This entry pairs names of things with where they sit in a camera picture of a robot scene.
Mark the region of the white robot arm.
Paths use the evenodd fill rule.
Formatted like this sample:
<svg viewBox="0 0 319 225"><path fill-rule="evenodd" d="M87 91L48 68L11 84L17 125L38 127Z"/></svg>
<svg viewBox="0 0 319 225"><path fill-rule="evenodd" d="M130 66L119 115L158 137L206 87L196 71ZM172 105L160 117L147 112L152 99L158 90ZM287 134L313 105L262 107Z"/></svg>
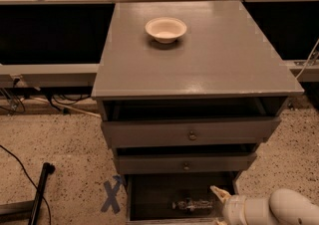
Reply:
<svg viewBox="0 0 319 225"><path fill-rule="evenodd" d="M210 189L222 204L218 225L319 225L319 206L291 189L280 188L262 198Z"/></svg>

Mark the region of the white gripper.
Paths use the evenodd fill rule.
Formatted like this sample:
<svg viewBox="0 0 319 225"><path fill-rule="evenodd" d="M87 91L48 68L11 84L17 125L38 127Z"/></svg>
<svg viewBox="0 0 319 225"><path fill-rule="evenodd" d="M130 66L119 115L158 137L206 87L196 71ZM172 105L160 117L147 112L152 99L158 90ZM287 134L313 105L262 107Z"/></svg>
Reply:
<svg viewBox="0 0 319 225"><path fill-rule="evenodd" d="M231 196L228 191L214 185L210 187L210 190L215 194L219 201L224 204L222 215L227 225L247 225L245 219L245 196Z"/></svg>

